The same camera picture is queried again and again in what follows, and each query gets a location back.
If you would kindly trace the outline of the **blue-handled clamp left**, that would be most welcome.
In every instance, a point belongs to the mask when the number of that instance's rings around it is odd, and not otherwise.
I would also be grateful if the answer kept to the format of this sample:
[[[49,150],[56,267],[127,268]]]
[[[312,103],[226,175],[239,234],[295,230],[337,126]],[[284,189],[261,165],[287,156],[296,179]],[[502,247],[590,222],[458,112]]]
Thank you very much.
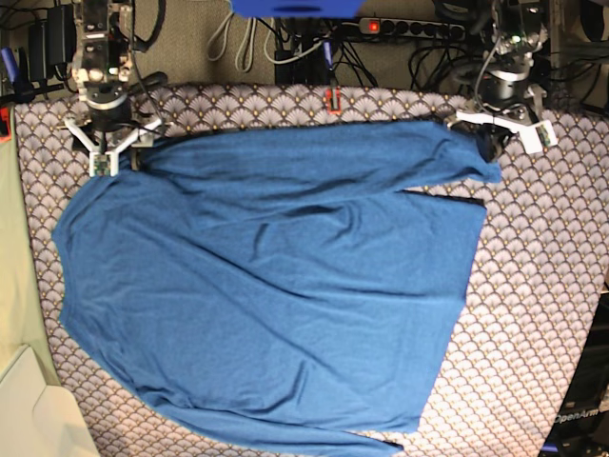
[[[1,104],[31,102],[34,98],[33,85],[20,70],[12,49],[10,47],[3,47],[1,49],[1,56],[13,89],[13,93],[1,96]]]

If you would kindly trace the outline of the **black OpenArm base box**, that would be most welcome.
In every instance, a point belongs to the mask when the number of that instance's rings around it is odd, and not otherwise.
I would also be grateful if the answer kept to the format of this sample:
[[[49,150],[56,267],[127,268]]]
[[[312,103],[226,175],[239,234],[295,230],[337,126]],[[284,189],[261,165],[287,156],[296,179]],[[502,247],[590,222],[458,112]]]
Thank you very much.
[[[608,454],[608,291],[604,290],[541,456]]]

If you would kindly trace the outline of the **blue box overhead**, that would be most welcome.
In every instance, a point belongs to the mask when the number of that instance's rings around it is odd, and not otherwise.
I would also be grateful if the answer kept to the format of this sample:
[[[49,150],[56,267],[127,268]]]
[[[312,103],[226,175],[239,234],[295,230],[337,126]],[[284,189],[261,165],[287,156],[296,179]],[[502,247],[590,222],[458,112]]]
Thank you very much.
[[[232,8],[243,17],[350,18],[363,0],[233,0]]]

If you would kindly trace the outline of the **red and grey clamp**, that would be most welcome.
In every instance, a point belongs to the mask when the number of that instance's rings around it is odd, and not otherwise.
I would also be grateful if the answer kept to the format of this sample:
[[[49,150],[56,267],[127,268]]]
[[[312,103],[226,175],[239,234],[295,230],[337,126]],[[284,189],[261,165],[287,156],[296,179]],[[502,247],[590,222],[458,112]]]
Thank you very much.
[[[324,100],[329,114],[339,115],[342,113],[342,93],[340,87],[329,87],[325,92]]]

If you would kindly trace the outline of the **white plastic bin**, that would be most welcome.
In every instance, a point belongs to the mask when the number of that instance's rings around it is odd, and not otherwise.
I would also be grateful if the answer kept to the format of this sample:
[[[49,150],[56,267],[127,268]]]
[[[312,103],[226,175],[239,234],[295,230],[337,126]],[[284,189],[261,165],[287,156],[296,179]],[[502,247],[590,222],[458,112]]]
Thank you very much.
[[[46,382],[27,345],[17,349],[1,372],[1,454],[99,454],[74,396]]]

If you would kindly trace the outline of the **blue T-shirt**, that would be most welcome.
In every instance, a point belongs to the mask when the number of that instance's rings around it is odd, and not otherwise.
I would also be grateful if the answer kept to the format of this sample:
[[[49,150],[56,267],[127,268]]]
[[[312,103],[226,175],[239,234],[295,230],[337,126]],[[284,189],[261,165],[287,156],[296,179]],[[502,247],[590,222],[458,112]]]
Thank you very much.
[[[434,122],[253,129],[97,177],[52,234],[60,320],[147,406],[217,441],[389,456],[414,432],[465,304],[496,184]]]

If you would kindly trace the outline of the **black power strip red switch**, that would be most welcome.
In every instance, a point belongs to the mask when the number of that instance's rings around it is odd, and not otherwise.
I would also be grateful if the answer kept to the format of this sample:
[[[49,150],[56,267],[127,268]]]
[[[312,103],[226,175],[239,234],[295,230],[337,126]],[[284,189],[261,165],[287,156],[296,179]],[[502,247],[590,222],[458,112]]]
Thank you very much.
[[[355,24],[362,35],[382,38],[454,41],[463,41],[466,38],[464,26],[458,24],[374,17],[357,19]]]

